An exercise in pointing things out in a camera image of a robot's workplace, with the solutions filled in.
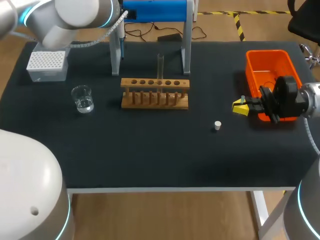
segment water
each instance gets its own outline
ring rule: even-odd
[[[90,113],[95,108],[94,102],[90,96],[78,99],[75,104],[78,111],[82,114]]]

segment black office chair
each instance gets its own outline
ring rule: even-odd
[[[306,0],[297,11],[295,11],[295,0],[288,0],[288,7],[292,15],[288,30],[318,44],[314,54],[308,45],[299,45],[302,52],[307,55],[305,59],[312,69],[320,63],[320,0]]]

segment glass of water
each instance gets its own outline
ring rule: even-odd
[[[72,89],[71,96],[80,113],[87,114],[94,109],[95,105],[91,96],[90,87],[86,85],[76,86]]]

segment test tube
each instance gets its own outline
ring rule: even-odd
[[[158,70],[157,70],[157,84],[161,85],[164,79],[164,65],[165,65],[165,56],[162,53],[158,54]],[[162,93],[162,88],[158,88],[157,92]]]

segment cable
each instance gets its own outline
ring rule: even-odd
[[[119,19],[113,24],[112,27],[109,28],[109,30],[104,34],[102,37],[98,38],[98,40],[91,41],[88,43],[83,43],[83,44],[70,44],[67,46],[67,48],[88,48],[92,47],[98,43],[100,43],[102,40],[104,40],[106,37],[108,37],[116,28],[117,26],[125,19],[125,17],[128,15],[128,11],[124,11],[122,15],[119,17]]]
[[[182,36],[184,35],[181,31],[179,31],[178,29],[176,29],[175,27],[164,27],[164,28],[159,28],[158,26],[154,25],[154,29],[155,30],[165,30],[165,29],[171,29],[171,30],[176,30],[177,32],[179,32]],[[197,39],[205,39],[207,37],[207,34],[204,32],[204,30],[199,27],[199,26],[195,26],[194,28],[192,28],[192,31],[194,29],[200,29],[201,32],[204,34],[204,36],[200,36],[200,37],[192,37],[193,40],[197,40]]]
[[[38,42],[38,40],[35,39],[34,37],[29,36],[29,35],[24,34],[24,33],[21,33],[21,32],[12,31],[9,34],[13,35],[13,36],[16,36],[16,37],[20,37],[20,38],[24,38],[24,39],[28,39],[28,40],[31,40],[31,41]]]
[[[143,38],[143,36],[146,35],[146,34],[148,34],[148,33],[150,33],[150,31],[152,30],[152,28],[155,26],[155,23],[154,23],[154,22],[146,22],[146,23],[147,23],[147,24],[152,24],[152,25],[151,25],[151,28],[150,28],[147,32],[145,32],[145,33],[142,33],[142,31],[141,31],[140,29],[130,30],[130,31],[127,31],[127,30],[126,30],[126,25],[136,24],[136,22],[126,23],[126,24],[124,25],[124,32],[125,32],[126,34],[130,35],[130,36],[139,37],[139,38],[141,38],[144,42],[146,42],[146,40]],[[140,32],[140,34],[139,34],[139,35],[135,35],[135,34],[132,34],[133,32]]]
[[[179,29],[175,28],[175,27],[164,27],[164,28],[159,28],[157,25],[155,25],[154,22],[147,22],[149,24],[152,24],[151,28],[149,29],[149,31],[145,32],[145,33],[142,33],[140,29],[135,29],[135,30],[130,30],[130,31],[127,31],[126,30],[126,25],[128,24],[136,24],[137,22],[129,22],[129,23],[126,23],[124,25],[124,32],[130,36],[134,36],[134,37],[139,37],[141,38],[144,42],[146,42],[146,40],[143,38],[144,35],[148,34],[152,28],[154,27],[155,30],[165,30],[165,29],[170,29],[170,30],[176,30],[179,34],[181,34],[182,36],[184,35],[181,31],[179,31]],[[207,37],[207,34],[204,32],[204,30],[199,27],[199,26],[195,26],[194,28],[192,28],[192,31],[194,29],[200,29],[201,32],[204,34],[204,36],[200,36],[200,37],[192,37],[193,40],[197,40],[197,39],[205,39]],[[138,35],[135,35],[135,34],[132,34],[133,32],[140,32],[140,34]]]
[[[310,128],[309,128],[308,120],[306,118],[304,118],[303,120],[304,120],[306,134],[308,135],[308,138],[310,140],[310,143],[311,143],[313,149],[315,150],[316,154],[319,156],[320,155],[320,151],[317,148],[317,145],[315,144],[315,141],[314,141],[314,139],[313,139],[313,137],[311,135],[311,131],[310,131]]]

